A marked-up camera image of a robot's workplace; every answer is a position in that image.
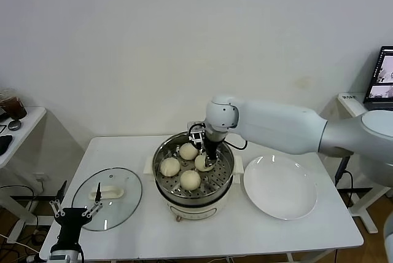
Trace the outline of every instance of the cup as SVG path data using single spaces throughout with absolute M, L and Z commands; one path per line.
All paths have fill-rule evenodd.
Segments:
M 8 88 L 0 91 L 0 108 L 3 108 L 13 120 L 20 120 L 27 115 L 14 89 Z

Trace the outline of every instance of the white table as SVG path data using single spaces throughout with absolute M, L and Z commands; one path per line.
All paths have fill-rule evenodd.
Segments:
M 338 94 L 338 101 L 349 112 L 352 117 L 357 117 L 365 112 L 367 109 L 364 107 L 362 100 L 364 93 L 341 93 Z M 367 232 L 370 234 L 377 234 L 373 219 L 367 212 L 367 208 L 376 202 L 382 195 L 388 192 L 391 188 L 383 185 L 375 184 L 372 190 L 367 192 L 362 198 L 359 199 L 357 194 L 352 194 L 353 206 L 349 208 L 352 217 L 360 217 Z
M 0 169 L 4 168 L 10 161 L 10 159 L 14 156 L 18 148 L 22 145 L 24 140 L 29 136 L 29 134 L 33 131 L 39 121 L 43 118 L 46 113 L 45 108 L 42 107 L 26 107 L 27 116 L 22 120 L 22 126 L 17 131 L 10 131 L 6 128 L 0 135 L 12 135 L 13 139 L 8 147 L 7 151 L 0 155 Z M 12 119 L 7 119 L 3 122 L 0 122 L 0 125 L 8 125 L 8 123 Z M 37 182 L 34 178 L 33 174 L 27 172 L 24 168 L 19 167 L 17 164 L 13 164 L 11 166 L 7 166 L 7 169 L 13 172 L 14 174 L 21 177 L 26 183 L 32 187 L 34 194 L 39 194 L 42 191 L 41 184 Z M 23 226 L 27 225 L 36 225 L 36 217 L 31 214 L 34 211 L 37 202 L 28 203 L 26 208 L 21 206 L 18 202 L 16 202 L 9 195 L 5 194 L 2 190 L 0 190 L 0 205 L 9 210 L 11 213 L 16 215 L 20 220 L 16 223 L 15 227 L 11 231 L 8 243 L 13 243 L 17 240 L 20 235 Z M 53 221 L 51 217 L 39 216 L 39 225 L 50 225 Z
M 234 135 L 228 139 L 235 144 Z M 176 257 L 241 256 L 317 251 L 315 262 L 337 248 L 360 246 L 363 238 L 316 154 L 290 156 L 317 184 L 313 212 L 296 221 L 283 221 L 260 211 L 248 199 L 242 184 L 232 185 L 225 208 L 202 221 L 176 222 L 150 176 L 143 175 L 146 158 L 169 136 L 94 138 L 77 169 L 63 201 L 70 206 L 79 186 L 93 173 L 109 167 L 133 170 L 142 181 L 138 209 L 123 224 L 104 232 L 82 229 L 79 243 L 86 260 L 158 259 Z M 234 151 L 247 164 L 257 156 L 281 154 L 249 143 Z M 41 248 L 47 258 L 60 227 L 53 223 Z

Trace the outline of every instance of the laptop screen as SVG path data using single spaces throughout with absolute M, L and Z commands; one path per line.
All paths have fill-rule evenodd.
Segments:
M 393 47 L 382 47 L 365 102 L 393 102 Z

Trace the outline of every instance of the glass pot lid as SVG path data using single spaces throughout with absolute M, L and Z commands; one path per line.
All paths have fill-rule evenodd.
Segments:
M 109 168 L 95 173 L 78 188 L 72 200 L 74 208 L 89 208 L 94 204 L 98 183 L 104 204 L 84 229 L 105 231 L 126 221 L 136 210 L 142 197 L 139 177 L 125 168 Z

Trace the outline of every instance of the steamed bun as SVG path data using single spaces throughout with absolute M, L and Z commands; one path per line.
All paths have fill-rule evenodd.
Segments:
M 199 156 L 196 157 L 195 168 L 197 168 L 198 171 L 207 172 L 207 171 L 210 171 L 214 168 L 214 166 L 206 167 L 204 165 L 205 159 L 206 159 L 206 154 L 200 154 Z
M 185 143 L 180 147 L 179 153 L 184 160 L 193 160 L 199 151 L 191 143 Z
M 195 190 L 201 185 L 201 176 L 196 171 L 185 171 L 180 176 L 180 186 L 184 190 Z
M 168 157 L 160 164 L 160 172 L 166 177 L 172 177 L 180 171 L 180 162 L 174 157 Z

